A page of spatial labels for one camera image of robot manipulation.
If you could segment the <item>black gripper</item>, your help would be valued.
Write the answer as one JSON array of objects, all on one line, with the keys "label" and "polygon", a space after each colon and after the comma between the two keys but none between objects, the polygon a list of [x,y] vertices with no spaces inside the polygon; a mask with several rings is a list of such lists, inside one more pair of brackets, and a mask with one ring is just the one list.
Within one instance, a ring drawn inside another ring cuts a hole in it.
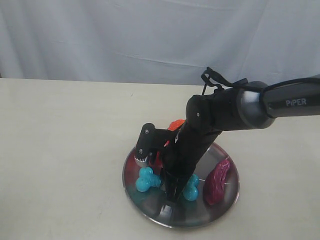
[{"label": "black gripper", "polygon": [[159,155],[166,200],[177,203],[201,157],[220,134],[212,127],[199,130],[187,120],[175,130],[145,123],[135,145],[135,163],[140,167],[149,167]]}]

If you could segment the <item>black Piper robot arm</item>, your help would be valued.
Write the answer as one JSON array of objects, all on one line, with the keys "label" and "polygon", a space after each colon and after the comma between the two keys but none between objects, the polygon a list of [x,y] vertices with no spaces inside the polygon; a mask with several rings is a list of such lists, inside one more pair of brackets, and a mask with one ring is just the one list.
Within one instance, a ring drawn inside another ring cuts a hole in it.
[{"label": "black Piper robot arm", "polygon": [[192,96],[185,122],[176,130],[142,126],[134,158],[145,166],[162,158],[166,199],[178,201],[196,166],[225,131],[268,128],[276,118],[320,113],[320,78],[306,77],[267,85],[245,79],[212,94]]}]

